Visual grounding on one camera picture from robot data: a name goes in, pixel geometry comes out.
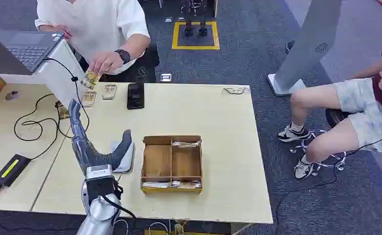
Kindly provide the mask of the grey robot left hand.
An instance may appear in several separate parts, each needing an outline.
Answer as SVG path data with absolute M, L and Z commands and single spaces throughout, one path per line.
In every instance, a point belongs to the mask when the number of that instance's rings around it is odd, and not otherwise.
M 86 135 L 80 121 L 80 108 L 80 103 L 74 99 L 70 101 L 68 111 L 73 132 L 72 147 L 80 168 L 85 172 L 91 166 L 110 165 L 112 170 L 116 170 L 122 160 L 127 158 L 129 148 L 133 147 L 131 131 L 125 130 L 123 132 L 121 143 L 113 152 L 102 154 L 96 150 Z

